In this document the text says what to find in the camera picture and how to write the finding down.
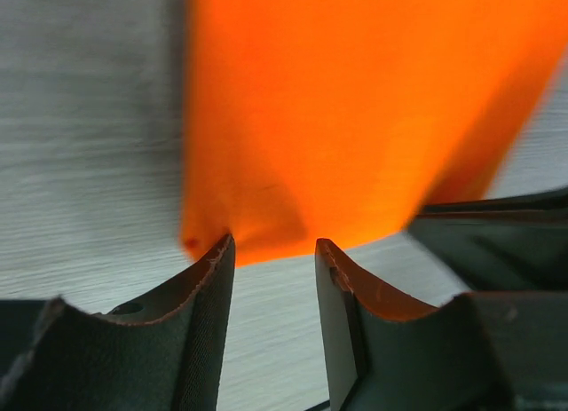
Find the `orange t shirt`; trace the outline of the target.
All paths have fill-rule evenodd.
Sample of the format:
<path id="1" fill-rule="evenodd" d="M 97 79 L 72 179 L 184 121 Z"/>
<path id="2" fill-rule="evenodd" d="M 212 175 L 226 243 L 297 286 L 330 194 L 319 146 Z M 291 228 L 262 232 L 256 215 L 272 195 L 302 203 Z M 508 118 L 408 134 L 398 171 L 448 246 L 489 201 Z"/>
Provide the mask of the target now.
<path id="1" fill-rule="evenodd" d="M 185 0 L 180 240 L 239 265 L 480 199 L 567 48 L 567 0 Z"/>

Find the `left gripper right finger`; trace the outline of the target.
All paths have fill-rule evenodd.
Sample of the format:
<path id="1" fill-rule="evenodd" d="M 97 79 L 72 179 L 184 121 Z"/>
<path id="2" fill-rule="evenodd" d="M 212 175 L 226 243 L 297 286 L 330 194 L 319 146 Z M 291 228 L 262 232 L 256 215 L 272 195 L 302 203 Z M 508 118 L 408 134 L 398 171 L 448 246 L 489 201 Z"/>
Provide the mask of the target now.
<path id="1" fill-rule="evenodd" d="M 470 296 L 440 308 L 316 242 L 333 410 L 510 410 L 513 392 Z"/>

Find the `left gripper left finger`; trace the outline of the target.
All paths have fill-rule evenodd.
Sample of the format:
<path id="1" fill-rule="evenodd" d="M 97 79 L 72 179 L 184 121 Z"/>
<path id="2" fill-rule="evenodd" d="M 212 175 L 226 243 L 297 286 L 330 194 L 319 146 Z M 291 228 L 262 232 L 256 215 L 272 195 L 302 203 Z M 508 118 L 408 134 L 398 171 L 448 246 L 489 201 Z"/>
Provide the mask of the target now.
<path id="1" fill-rule="evenodd" d="M 234 272 L 227 235 L 109 313 L 61 297 L 4 300 L 2 409 L 215 409 Z"/>

